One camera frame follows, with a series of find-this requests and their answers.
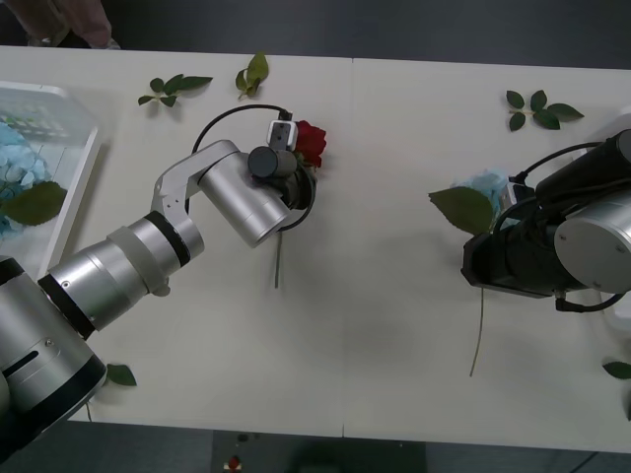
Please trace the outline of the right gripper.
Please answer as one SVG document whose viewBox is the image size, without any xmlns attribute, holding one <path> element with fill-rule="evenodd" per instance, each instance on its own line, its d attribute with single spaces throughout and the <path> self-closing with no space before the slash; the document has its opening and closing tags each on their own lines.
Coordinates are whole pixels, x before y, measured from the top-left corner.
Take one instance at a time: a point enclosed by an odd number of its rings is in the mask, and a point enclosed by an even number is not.
<svg viewBox="0 0 631 473">
<path fill-rule="evenodd" d="M 546 298 L 557 289 L 557 281 L 548 273 L 549 256 L 549 251 L 526 239 L 483 234 L 464 245 L 460 272 L 472 287 Z"/>
</svg>

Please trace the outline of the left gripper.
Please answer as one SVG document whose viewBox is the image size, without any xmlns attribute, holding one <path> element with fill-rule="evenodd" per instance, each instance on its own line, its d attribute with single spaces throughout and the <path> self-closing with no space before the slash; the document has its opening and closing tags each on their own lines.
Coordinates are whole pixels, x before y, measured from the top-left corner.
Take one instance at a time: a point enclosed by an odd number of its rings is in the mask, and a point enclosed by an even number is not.
<svg viewBox="0 0 631 473">
<path fill-rule="evenodd" d="M 308 169 L 297 169 L 281 182 L 281 200 L 290 210 L 307 210 L 316 196 L 316 181 Z"/>
</svg>

